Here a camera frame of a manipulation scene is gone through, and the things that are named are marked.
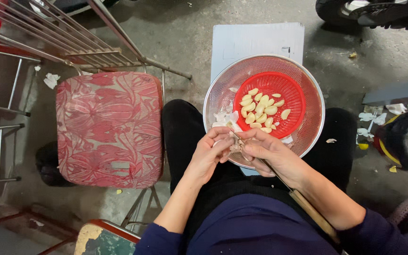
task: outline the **worn stool seat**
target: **worn stool seat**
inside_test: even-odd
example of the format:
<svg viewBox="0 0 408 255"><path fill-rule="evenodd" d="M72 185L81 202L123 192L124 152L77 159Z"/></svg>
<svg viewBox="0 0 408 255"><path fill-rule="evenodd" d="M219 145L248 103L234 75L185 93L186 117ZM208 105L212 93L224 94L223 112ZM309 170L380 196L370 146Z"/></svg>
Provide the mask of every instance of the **worn stool seat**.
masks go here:
<svg viewBox="0 0 408 255"><path fill-rule="evenodd" d="M163 172L160 81L143 72L69 78L56 96L59 170L80 185L153 186Z"/></svg>

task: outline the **person's left hand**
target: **person's left hand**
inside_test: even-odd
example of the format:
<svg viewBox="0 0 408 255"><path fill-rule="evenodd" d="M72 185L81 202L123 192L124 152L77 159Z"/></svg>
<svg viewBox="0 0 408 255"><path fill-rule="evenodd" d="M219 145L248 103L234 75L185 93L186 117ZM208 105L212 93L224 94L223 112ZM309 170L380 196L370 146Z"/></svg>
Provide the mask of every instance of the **person's left hand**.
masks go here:
<svg viewBox="0 0 408 255"><path fill-rule="evenodd" d="M229 147L234 144L229 127L214 127L198 142L184 177L199 185L206 184L213 175L218 162L228 160Z"/></svg>

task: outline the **motorcycle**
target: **motorcycle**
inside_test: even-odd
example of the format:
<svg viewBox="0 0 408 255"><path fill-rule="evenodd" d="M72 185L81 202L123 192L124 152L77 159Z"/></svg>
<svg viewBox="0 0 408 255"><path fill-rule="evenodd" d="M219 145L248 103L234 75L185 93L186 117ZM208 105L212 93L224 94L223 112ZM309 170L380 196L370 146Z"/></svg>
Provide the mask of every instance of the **motorcycle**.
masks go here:
<svg viewBox="0 0 408 255"><path fill-rule="evenodd" d="M317 15L336 26L408 30L408 0L317 0Z"/></svg>

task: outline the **stainless steel strainer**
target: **stainless steel strainer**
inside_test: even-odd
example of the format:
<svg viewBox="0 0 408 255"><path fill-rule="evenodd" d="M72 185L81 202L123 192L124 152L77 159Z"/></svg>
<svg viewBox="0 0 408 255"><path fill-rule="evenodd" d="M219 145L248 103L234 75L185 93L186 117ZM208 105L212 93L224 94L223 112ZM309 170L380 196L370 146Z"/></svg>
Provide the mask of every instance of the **stainless steel strainer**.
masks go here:
<svg viewBox="0 0 408 255"><path fill-rule="evenodd" d="M291 150L300 157L314 146L322 132L325 119L325 104L319 84L306 68L297 62L279 55L254 55L234 62L221 72L207 91L204 100L203 119L206 132L216 121L214 113L234 100L235 93L229 88L239 88L251 76L260 72L281 72L292 77L302 88L306 100L306 112L302 124L292 133ZM254 169L241 153L229 157L234 164Z"/></svg>

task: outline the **red plastic basket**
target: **red plastic basket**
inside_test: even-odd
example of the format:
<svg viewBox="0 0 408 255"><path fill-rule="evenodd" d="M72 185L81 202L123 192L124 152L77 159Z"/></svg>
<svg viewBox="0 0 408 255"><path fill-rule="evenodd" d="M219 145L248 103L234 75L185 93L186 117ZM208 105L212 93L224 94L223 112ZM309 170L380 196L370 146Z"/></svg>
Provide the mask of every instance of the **red plastic basket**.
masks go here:
<svg viewBox="0 0 408 255"><path fill-rule="evenodd" d="M276 130L272 130L270 135L276 138L284 138L294 132L302 123L305 116L305 95L300 85L290 76L281 72L261 72L248 78L237 90L234 99L234 111L239 112L237 124L243 131L250 130L250 125L245 123L245 118L240 114L242 106L240 102L242 97L248 94L248 91L258 88L258 93L269 95L269 98L279 102L284 99L283 106L278 108L278 112L272 116L273 123L280 122L276 126ZM272 97L272 94L281 94L280 98ZM291 113L287 119L281 119L281 112L286 109L291 109Z"/></svg>

